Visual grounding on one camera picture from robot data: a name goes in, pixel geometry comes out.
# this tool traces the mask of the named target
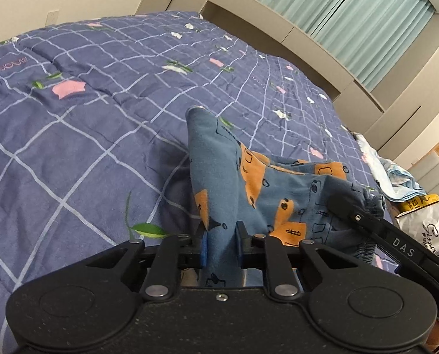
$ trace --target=silver rivet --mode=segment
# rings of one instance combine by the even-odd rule
[[[282,297],[292,297],[298,293],[298,289],[293,285],[278,285],[275,292]]]
[[[168,294],[168,289],[164,285],[150,285],[146,288],[149,297],[164,297]]]
[[[217,301],[227,301],[229,297],[226,294],[216,294]]]

